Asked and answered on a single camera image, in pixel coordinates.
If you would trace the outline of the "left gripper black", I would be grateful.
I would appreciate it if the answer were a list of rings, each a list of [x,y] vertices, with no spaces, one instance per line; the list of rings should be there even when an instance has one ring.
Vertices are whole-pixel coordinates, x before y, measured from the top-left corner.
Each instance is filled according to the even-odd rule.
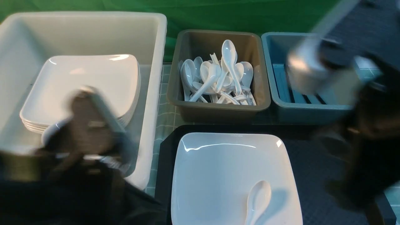
[[[100,161],[125,175],[138,156],[125,128],[117,121],[97,88],[83,86],[69,103],[71,117],[37,150],[42,159],[55,161],[63,171],[86,160]]]

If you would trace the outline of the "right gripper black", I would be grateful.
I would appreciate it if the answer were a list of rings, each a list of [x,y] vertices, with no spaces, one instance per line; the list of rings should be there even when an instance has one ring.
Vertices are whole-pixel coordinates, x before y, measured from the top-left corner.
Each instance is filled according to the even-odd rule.
[[[345,162],[327,192],[341,208],[360,211],[399,181],[399,63],[374,59],[381,75],[357,93],[355,107],[314,140]]]

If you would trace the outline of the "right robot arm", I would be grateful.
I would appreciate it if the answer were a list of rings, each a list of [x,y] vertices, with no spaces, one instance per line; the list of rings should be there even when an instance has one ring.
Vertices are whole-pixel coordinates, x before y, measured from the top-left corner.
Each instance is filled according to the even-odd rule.
[[[355,106],[315,139],[346,161],[327,190],[347,210],[367,208],[399,181],[399,1],[342,0],[287,56],[290,85],[316,94],[344,76],[356,57],[381,75],[358,89]]]

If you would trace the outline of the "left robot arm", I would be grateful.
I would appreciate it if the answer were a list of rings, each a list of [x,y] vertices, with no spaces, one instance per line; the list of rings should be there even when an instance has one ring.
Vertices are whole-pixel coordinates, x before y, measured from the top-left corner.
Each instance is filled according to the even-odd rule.
[[[125,180],[138,151],[94,87],[31,154],[1,149],[2,225],[155,225],[164,206]]]

